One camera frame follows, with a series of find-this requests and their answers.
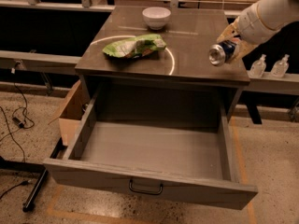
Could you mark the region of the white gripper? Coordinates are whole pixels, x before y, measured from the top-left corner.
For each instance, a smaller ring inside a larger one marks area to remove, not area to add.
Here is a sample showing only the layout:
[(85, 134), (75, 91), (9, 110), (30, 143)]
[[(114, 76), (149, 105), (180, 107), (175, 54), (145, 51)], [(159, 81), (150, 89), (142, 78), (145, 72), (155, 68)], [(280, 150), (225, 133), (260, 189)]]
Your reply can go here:
[(237, 20), (234, 20), (223, 30), (216, 42), (230, 40), (240, 34), (243, 40), (235, 39), (233, 41), (235, 51), (228, 60), (228, 63), (236, 63), (254, 51), (257, 45), (265, 43), (276, 33), (278, 33), (278, 30), (272, 30), (262, 23), (258, 15), (258, 4), (253, 4), (244, 9)]

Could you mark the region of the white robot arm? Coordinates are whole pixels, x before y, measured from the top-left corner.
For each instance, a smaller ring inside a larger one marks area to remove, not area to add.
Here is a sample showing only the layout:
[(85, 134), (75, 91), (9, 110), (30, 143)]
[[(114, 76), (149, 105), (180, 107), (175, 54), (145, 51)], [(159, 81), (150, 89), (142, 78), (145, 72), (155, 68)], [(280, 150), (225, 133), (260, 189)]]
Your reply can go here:
[(284, 26), (295, 21), (299, 21), (299, 0), (259, 0), (245, 8), (229, 24), (217, 38), (217, 42), (240, 36), (236, 52), (227, 61), (235, 63), (267, 42)]

